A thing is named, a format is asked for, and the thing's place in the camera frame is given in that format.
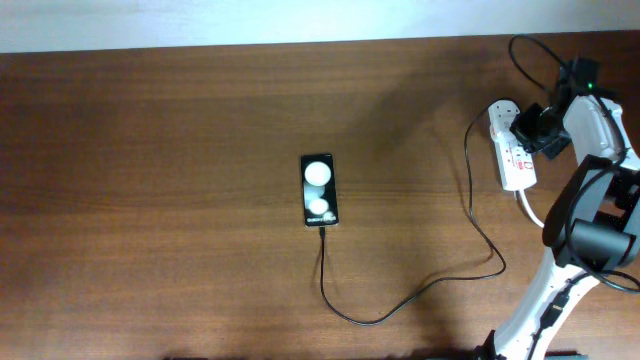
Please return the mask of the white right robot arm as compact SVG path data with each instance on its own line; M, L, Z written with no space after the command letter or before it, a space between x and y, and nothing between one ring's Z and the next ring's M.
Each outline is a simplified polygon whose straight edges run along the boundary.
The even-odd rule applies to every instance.
M518 196L535 185L532 156L555 158L567 145L578 167L542 228L540 267L513 315L474 351L477 359L543 359L580 300L599 284L638 293L623 268L639 254L639 158L622 108L597 87L599 65L575 58L561 66L549 107L520 110L511 100L488 108L502 185Z

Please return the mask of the black Galaxy smartphone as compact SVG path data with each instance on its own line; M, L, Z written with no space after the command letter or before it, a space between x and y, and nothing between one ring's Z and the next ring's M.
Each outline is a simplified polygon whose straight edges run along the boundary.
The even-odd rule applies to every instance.
M307 154L300 158L304 224L307 227L339 223L336 173L330 153Z

